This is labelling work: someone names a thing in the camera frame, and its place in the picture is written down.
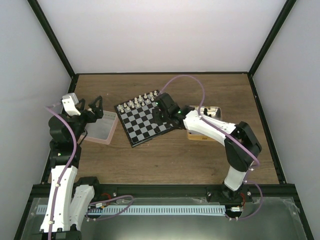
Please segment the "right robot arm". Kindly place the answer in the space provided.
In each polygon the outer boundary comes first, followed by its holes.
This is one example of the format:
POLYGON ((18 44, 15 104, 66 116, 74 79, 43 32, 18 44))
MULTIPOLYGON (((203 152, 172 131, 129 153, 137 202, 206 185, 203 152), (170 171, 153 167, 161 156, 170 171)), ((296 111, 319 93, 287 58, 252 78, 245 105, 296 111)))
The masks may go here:
POLYGON ((240 196, 240 188, 249 171, 260 166, 258 155, 262 151, 253 130, 246 122, 238 124, 221 121, 186 105, 179 107, 168 93, 155 98, 156 107, 152 110, 155 123, 169 123, 175 129, 197 132, 220 143, 226 153, 229 170, 223 181, 223 198, 229 202, 240 196))

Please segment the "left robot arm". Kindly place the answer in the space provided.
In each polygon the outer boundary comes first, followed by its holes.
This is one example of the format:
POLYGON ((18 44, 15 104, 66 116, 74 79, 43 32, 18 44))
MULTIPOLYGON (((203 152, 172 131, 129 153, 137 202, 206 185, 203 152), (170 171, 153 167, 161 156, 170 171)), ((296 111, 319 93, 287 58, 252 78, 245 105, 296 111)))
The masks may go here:
POLYGON ((85 103, 75 93, 68 93, 46 107, 52 114, 48 121, 52 137, 49 143, 51 186, 39 229, 43 240, 80 240, 89 203, 97 202, 102 196, 97 177, 82 177, 75 182, 82 152, 79 138, 87 124, 95 123, 104 115, 101 96, 92 101, 88 109, 85 103))

